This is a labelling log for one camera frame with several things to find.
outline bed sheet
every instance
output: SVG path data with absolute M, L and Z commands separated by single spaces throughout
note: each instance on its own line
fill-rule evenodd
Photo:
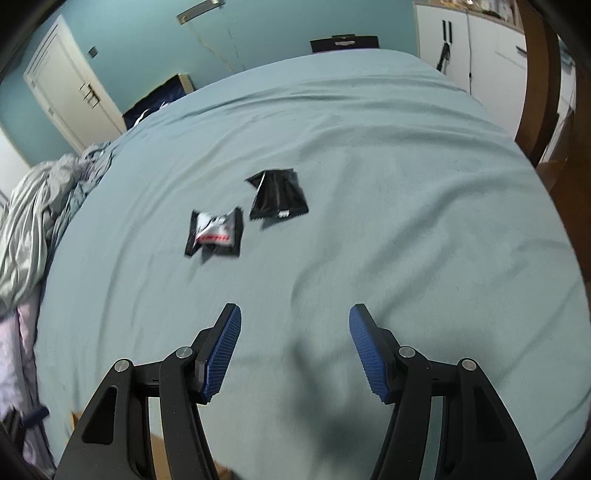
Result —
M 573 449 L 591 385 L 573 250 L 518 147 L 428 65 L 385 50 L 282 61 L 180 99 L 111 149 L 40 313 L 56 459 L 70 411 L 117 359 L 163 359 L 226 302 L 240 305 L 242 334 L 200 412 L 214 458 L 244 480 L 370 477 L 391 410 L 350 338 L 355 303 L 432 360 L 476 359 L 541 480 Z M 240 258 L 184 257 L 191 210 L 248 214 L 244 179 L 264 168 L 294 168 L 310 213 L 247 222 Z

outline black candy wrapper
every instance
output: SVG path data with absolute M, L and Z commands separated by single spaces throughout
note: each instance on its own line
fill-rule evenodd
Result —
M 204 247 L 218 255 L 239 257 L 243 230 L 244 220 L 240 207 L 219 217 L 194 210 L 185 255 L 192 257 Z
M 293 168 L 262 170 L 246 181 L 256 188 L 251 220 L 290 218 L 308 213 L 308 204 Z

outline blue textured rubber pad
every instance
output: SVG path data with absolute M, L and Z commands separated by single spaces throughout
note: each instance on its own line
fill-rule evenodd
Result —
M 234 307 L 216 346 L 213 348 L 211 356 L 207 359 L 207 373 L 205 385 L 203 386 L 203 395 L 207 401 L 210 401 L 222 387 L 241 327 L 242 314 L 240 308 Z
M 369 386 L 381 401 L 386 402 L 390 394 L 386 382 L 386 363 L 379 353 L 368 328 L 365 326 L 361 314 L 356 307 L 349 311 L 349 331 L 357 354 L 361 359 L 363 370 L 368 378 Z

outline teal wall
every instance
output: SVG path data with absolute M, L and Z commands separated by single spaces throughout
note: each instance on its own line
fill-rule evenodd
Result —
M 188 73 L 195 87 L 231 75 L 197 36 L 236 72 L 306 55 L 310 40 L 345 33 L 417 53 L 412 0 L 227 0 L 180 25 L 176 15 L 199 1 L 68 0 L 59 13 L 83 52 L 98 49 L 89 63 L 121 112 L 176 73 Z M 0 85 L 0 123 L 33 164 L 72 151 L 22 78 L 56 15 Z

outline cabinet door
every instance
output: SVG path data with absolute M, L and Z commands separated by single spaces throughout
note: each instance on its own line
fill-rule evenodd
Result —
M 464 12 L 428 5 L 416 5 L 418 43 L 421 60 L 437 67 L 443 48 L 443 23 L 446 22 L 446 37 L 451 56 L 443 71 L 458 87 L 470 91 L 470 45 L 468 43 L 468 20 Z M 449 25 L 452 25 L 452 38 Z

